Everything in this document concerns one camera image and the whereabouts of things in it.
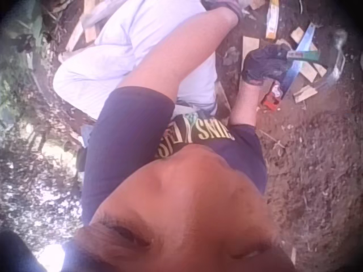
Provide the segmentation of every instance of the t-shirt sleeve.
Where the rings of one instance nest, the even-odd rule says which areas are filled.
[[[252,180],[261,194],[264,194],[267,184],[267,168],[255,127],[234,125],[228,128],[239,145],[243,147],[243,152],[241,152],[244,161],[242,172]]]
[[[123,87],[110,94],[88,147],[84,224],[127,177],[154,159],[174,108],[168,97],[147,88]]]

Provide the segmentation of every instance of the navy t-shirt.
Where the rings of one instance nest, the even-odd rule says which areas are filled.
[[[124,87],[110,94],[88,147],[82,191],[84,224],[89,224],[99,205],[132,173],[192,143],[210,147],[264,193],[267,170],[254,127],[226,127],[202,110],[170,122],[174,108],[168,97],[147,88]]]

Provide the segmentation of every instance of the grey glove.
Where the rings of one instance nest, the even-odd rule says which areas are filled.
[[[238,20],[243,18],[242,10],[248,6],[248,0],[205,0],[205,4],[209,10],[216,9],[218,7],[227,7],[236,13]]]
[[[249,52],[244,60],[242,79],[251,85],[262,85],[264,78],[282,82],[292,65],[286,58],[288,50],[288,46],[270,44]]]

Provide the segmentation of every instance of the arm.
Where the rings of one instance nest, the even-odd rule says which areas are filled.
[[[260,86],[242,82],[229,119],[230,125],[256,126],[260,90]]]
[[[230,116],[230,125],[256,126],[257,105],[264,78],[281,82],[290,68],[286,60],[288,48],[267,45],[251,51],[244,60],[242,79],[236,103]]]
[[[226,7],[198,14],[158,44],[119,87],[140,86],[176,102],[180,82],[205,61],[237,25]]]

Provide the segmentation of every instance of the dirt ground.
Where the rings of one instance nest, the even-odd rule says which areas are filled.
[[[281,227],[286,252],[296,249],[298,270],[363,271],[357,262],[363,248],[362,35],[351,14],[334,1],[302,0],[302,14],[299,0],[280,0],[280,5],[279,39],[294,46],[289,38],[292,30],[306,29],[312,21],[320,26],[315,45],[327,50],[329,33],[344,28],[349,35],[344,48],[347,64],[330,90],[295,104],[292,93],[304,81],[299,78],[280,110],[259,110],[258,135],[269,173],[266,199]],[[82,6],[81,0],[74,1],[64,13],[57,51],[63,51]],[[246,18],[218,49],[218,75],[231,105],[238,92],[241,61],[224,66],[223,56],[231,46],[241,50],[243,35],[264,37],[267,8],[257,10],[257,20]]]

